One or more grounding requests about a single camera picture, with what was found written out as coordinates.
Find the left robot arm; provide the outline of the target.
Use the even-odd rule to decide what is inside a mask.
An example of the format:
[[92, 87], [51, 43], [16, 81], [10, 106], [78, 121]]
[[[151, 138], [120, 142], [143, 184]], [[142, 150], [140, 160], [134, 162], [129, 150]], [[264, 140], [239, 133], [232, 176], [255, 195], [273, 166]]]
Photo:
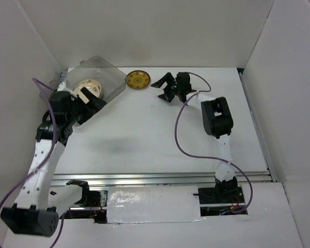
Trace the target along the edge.
[[46, 100], [49, 109], [37, 128], [29, 176], [12, 207], [4, 207], [0, 214], [15, 234], [50, 237], [57, 229], [59, 218], [70, 207], [106, 207], [107, 192], [90, 190], [87, 181], [71, 179], [60, 190], [50, 189], [73, 126], [88, 121], [106, 105], [87, 88], [82, 88], [82, 93], [87, 103], [68, 91], [53, 92]]

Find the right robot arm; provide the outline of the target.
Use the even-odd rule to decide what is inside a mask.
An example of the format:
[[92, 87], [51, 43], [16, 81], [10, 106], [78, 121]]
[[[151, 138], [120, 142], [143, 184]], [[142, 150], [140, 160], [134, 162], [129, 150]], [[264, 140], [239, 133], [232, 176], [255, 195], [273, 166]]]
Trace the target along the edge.
[[[166, 73], [158, 81], [151, 84], [153, 88], [161, 88], [163, 94], [158, 98], [170, 103], [177, 96], [183, 103], [178, 112], [174, 126], [174, 139], [177, 148], [186, 156], [198, 159], [212, 159], [219, 161], [215, 167], [215, 197], [220, 202], [227, 202], [238, 190], [236, 177], [237, 168], [231, 163], [230, 136], [234, 126], [233, 118], [225, 97], [208, 97], [211, 92], [210, 84], [200, 75], [193, 72], [179, 72], [173, 77]], [[218, 143], [221, 157], [207, 157], [192, 155], [184, 151], [178, 142], [178, 122], [187, 106], [193, 106], [201, 111], [204, 131]]]

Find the yellow patterned plate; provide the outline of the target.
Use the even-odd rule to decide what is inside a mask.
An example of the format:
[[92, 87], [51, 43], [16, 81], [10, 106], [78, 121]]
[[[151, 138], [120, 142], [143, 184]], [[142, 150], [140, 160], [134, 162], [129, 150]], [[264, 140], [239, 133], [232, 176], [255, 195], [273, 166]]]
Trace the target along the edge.
[[133, 89], [142, 90], [148, 87], [151, 82], [151, 77], [143, 70], [134, 70], [128, 73], [125, 82]]

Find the cream plate with black patch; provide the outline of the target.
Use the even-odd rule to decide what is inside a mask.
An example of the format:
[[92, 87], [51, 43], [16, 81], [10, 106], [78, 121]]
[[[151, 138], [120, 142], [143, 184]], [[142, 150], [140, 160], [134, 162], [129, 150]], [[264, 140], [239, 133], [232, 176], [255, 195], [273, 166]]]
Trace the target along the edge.
[[86, 79], [78, 83], [76, 88], [74, 89], [74, 93], [78, 95], [82, 101], [87, 104], [89, 100], [86, 96], [81, 92], [82, 88], [87, 88], [95, 97], [101, 99], [102, 97], [102, 86], [101, 84], [94, 79]]

